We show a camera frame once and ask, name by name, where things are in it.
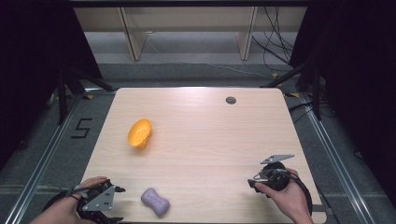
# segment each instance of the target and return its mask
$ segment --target purple soap bar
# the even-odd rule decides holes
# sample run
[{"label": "purple soap bar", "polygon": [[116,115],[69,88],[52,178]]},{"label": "purple soap bar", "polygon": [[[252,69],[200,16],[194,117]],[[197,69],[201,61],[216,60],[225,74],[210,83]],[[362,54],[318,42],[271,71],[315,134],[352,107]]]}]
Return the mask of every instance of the purple soap bar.
[{"label": "purple soap bar", "polygon": [[153,188],[146,189],[142,194],[142,202],[149,206],[157,216],[165,214],[171,205],[168,200],[158,195],[157,191]]}]

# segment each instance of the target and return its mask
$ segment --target table surface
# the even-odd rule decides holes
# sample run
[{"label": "table surface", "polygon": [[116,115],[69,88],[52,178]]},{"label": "table surface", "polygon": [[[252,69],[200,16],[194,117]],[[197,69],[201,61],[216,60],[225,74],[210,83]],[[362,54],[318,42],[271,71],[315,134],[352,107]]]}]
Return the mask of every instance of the table surface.
[{"label": "table surface", "polygon": [[[226,98],[236,103],[230,105]],[[152,135],[146,149],[127,135],[147,118]],[[114,197],[109,217],[132,222],[291,223],[248,179],[274,154],[299,171],[321,204],[285,100],[278,89],[136,88],[118,90],[83,179],[105,175],[126,189]],[[171,207],[162,217],[143,205],[155,188]],[[316,223],[326,220],[314,212]]]}]

